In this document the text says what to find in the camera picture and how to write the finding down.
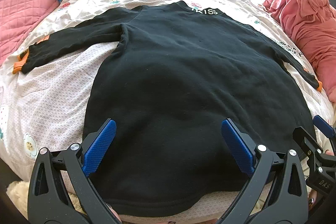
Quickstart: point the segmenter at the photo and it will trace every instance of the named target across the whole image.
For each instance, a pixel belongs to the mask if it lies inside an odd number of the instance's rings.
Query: bed
[[[0,158],[22,179],[29,181],[37,152],[42,147],[51,151],[66,149],[81,142],[86,104],[93,80],[102,61],[116,48],[118,42],[93,45],[86,50],[63,56],[38,67],[27,75],[12,74],[17,55],[29,45],[56,31],[73,27],[114,7],[132,9],[139,5],[165,5],[179,0],[63,0],[24,40],[22,45],[7,57],[0,68],[0,106],[6,112],[6,135],[0,140]],[[234,20],[251,25],[271,38],[300,62],[310,73],[313,68],[295,44],[282,31],[261,5],[250,0],[184,0],[188,6],[217,7]],[[297,82],[312,117],[320,115],[329,124],[335,122],[335,105],[324,90],[314,90],[289,64],[288,72]],[[329,141],[315,130],[317,141],[324,149]],[[302,167],[307,171],[306,162]],[[64,181],[73,193],[66,174]],[[177,224],[189,224],[218,218],[234,200],[237,192],[215,192],[201,198],[187,211],[174,216]],[[256,209],[263,204],[263,196]],[[123,221],[132,223],[158,223],[169,217],[145,218],[123,215]]]

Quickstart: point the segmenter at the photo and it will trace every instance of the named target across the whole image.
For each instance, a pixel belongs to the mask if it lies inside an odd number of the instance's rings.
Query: fingernail
[[[311,198],[311,199],[308,201],[308,205],[311,206],[311,205],[313,205],[313,204],[314,204],[314,199]]]

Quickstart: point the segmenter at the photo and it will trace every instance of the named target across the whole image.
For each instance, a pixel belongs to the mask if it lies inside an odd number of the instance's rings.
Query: black shirt
[[[294,128],[315,137],[310,111],[283,61],[317,88],[314,76],[251,26],[183,1],[114,8],[51,34],[29,48],[22,72],[112,41],[120,42],[94,80],[83,138],[107,118],[116,121],[116,137],[90,178],[119,214],[168,216],[206,193],[239,191],[247,177],[221,137],[225,118],[255,143],[277,152],[293,148],[301,159]]]

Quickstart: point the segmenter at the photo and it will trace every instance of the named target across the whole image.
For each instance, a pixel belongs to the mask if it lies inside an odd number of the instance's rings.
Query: red cloth
[[[329,0],[265,0],[263,5],[311,63],[329,100],[336,102],[336,10]]]

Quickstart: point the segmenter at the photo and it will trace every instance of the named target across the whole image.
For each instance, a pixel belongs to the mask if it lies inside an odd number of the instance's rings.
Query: blue gripper pad
[[[321,116],[316,115],[313,119],[313,124],[316,126],[327,138],[334,137],[334,129]]]
[[[101,160],[116,135],[115,121],[110,120],[84,154],[83,172],[86,177],[96,172]]]
[[[222,122],[222,136],[224,141],[229,147],[241,172],[251,177],[254,172],[253,154],[239,136],[238,131],[238,128],[236,128],[233,123],[231,124],[228,119]]]

